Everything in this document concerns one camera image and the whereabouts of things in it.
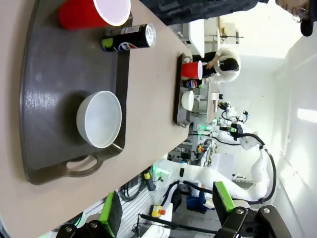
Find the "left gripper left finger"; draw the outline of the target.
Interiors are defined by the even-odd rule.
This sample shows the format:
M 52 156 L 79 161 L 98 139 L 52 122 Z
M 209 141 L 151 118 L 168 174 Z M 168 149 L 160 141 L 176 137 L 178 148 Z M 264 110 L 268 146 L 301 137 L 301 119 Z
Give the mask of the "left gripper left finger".
M 62 225 L 56 236 L 58 238 L 115 238 L 120 228 L 122 214 L 119 195 L 113 191 L 106 197 L 97 220 L 86 222 L 79 228 L 71 224 Z

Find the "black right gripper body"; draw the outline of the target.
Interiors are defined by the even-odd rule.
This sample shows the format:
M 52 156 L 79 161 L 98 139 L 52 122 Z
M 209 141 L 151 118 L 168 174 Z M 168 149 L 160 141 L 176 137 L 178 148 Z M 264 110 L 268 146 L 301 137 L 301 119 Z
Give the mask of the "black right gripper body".
M 226 131 L 231 136 L 237 136 L 243 134 L 243 128 L 240 124 L 232 123 L 230 126 L 226 126 L 224 131 Z

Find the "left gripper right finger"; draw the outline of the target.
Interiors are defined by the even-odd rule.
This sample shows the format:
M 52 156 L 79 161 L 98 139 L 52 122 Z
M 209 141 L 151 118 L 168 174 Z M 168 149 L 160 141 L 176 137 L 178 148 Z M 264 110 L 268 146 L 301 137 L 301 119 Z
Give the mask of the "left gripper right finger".
M 220 181 L 213 183 L 212 200 L 221 223 L 221 228 L 214 235 L 216 238 L 292 237 L 274 206 L 266 205 L 258 211 L 236 206 Z

